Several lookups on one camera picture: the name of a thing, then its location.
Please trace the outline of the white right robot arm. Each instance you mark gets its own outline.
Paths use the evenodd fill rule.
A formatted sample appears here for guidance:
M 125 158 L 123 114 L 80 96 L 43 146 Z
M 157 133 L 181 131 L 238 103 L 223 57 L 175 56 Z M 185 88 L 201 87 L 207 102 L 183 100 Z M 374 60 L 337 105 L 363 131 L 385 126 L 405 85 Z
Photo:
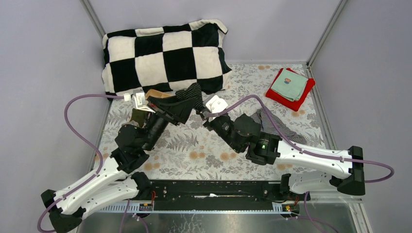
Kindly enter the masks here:
M 279 195 L 291 200 L 307 191 L 337 190 L 352 196 L 365 195 L 363 149 L 325 150 L 299 143 L 288 143 L 278 135 L 264 133 L 261 125 L 243 114 L 232 121 L 228 115 L 209 120 L 203 126 L 214 131 L 235 152 L 246 153 L 246 159 L 258 165 L 292 164 L 312 169 L 305 177 L 282 176 Z

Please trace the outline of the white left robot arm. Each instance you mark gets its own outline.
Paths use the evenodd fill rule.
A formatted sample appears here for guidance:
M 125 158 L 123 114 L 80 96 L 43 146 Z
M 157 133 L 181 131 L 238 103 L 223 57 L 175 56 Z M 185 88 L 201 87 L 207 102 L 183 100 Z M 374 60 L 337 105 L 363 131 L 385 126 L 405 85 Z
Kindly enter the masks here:
M 73 184 L 41 194 L 44 212 L 54 233 L 67 233 L 84 219 L 107 205 L 124 199 L 149 197 L 150 182 L 138 168 L 149 158 L 152 150 L 169 124 L 185 124 L 202 100 L 194 97 L 148 97 L 138 105 L 130 121 L 120 127 L 115 143 L 117 148 L 108 158 L 98 152 L 99 164 Z

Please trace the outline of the grey striped underwear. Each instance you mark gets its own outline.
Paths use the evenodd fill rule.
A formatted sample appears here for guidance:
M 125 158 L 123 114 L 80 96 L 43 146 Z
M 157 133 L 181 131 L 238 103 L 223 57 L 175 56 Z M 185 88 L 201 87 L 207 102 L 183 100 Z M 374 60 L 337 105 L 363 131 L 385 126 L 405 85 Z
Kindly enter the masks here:
M 299 143 L 299 144 L 307 144 L 306 139 L 298 134 L 295 131 L 292 131 L 289 127 L 287 127 L 281 119 L 279 119 L 277 116 L 275 116 L 273 113 L 269 112 L 270 116 L 274 120 L 274 123 L 276 126 L 280 129 L 282 134 L 286 136 L 289 140 Z M 258 109 L 256 112 L 254 112 L 250 117 L 253 119 L 254 122 L 257 124 L 261 125 L 261 131 L 264 133 L 270 133 L 274 135 L 280 136 L 280 133 L 277 131 L 277 129 L 274 127 L 274 125 L 271 123 L 270 118 L 266 114 L 263 108 Z

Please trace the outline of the wooden divided organizer box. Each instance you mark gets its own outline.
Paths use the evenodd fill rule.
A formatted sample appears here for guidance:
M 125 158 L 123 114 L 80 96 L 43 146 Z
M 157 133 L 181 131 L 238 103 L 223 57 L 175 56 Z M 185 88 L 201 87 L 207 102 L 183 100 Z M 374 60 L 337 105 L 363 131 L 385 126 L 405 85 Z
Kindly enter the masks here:
M 155 89 L 150 89 L 149 91 L 146 92 L 145 99 L 148 100 L 149 97 L 164 99 L 164 98 L 168 98 L 172 96 L 173 95 L 165 93 L 165 92 L 161 92 Z

